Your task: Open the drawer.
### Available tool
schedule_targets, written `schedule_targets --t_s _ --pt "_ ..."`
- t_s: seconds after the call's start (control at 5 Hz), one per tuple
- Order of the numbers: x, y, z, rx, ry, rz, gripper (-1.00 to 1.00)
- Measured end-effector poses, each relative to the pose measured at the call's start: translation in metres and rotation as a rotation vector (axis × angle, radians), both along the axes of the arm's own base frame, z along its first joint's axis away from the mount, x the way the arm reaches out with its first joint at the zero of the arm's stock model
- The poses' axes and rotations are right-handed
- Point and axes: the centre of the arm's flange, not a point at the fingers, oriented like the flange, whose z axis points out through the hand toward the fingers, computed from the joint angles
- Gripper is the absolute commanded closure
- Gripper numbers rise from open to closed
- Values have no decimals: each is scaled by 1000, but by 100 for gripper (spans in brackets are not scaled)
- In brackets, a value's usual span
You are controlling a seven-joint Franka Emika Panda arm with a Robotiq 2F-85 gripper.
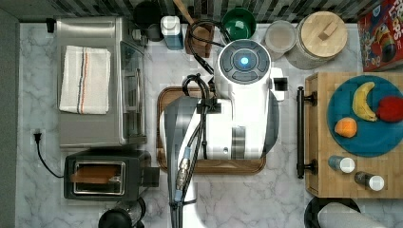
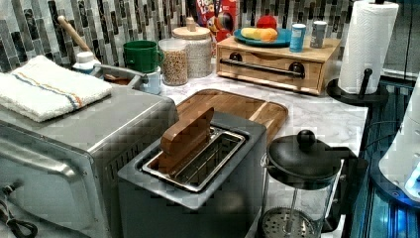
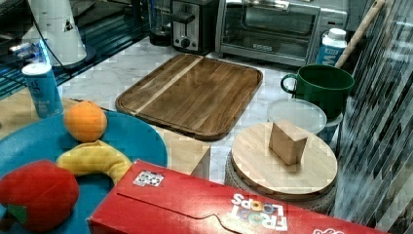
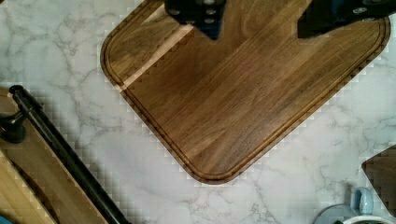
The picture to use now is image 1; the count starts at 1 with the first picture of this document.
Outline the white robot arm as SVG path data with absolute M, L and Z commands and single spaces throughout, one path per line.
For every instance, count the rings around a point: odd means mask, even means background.
M 159 134 L 167 164 L 171 228 L 204 228 L 196 215 L 199 161 L 259 160 L 275 145 L 278 103 L 286 87 L 273 76 L 263 45 L 248 39 L 221 50 L 207 83 L 198 74 L 182 81 L 183 95 L 166 106 Z

